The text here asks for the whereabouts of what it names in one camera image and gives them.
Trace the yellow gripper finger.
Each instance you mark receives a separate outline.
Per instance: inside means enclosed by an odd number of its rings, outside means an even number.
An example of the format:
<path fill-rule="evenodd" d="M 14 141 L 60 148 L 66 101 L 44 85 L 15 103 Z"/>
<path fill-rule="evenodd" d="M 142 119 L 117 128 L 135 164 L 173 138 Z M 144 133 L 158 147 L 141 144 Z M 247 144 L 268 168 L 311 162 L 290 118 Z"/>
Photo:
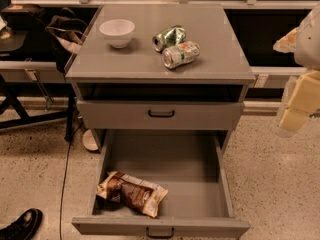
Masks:
<path fill-rule="evenodd" d="M 296 50 L 296 35 L 297 29 L 294 28 L 277 40 L 273 45 L 273 49 L 280 53 L 294 53 Z"/>
<path fill-rule="evenodd" d="M 309 71 L 296 80 L 279 126 L 287 131 L 298 131 L 319 108 L 320 72 Z"/>

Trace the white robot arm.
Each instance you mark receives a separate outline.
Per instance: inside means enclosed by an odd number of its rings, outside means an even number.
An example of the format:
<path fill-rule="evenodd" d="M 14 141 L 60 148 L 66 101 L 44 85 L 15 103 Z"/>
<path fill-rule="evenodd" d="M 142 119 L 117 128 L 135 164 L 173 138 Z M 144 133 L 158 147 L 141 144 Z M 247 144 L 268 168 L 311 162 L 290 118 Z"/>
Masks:
<path fill-rule="evenodd" d="M 293 53 L 295 62 L 306 69 L 299 77 L 289 78 L 277 114 L 276 134 L 291 137 L 320 109 L 320 4 L 273 49 Z"/>

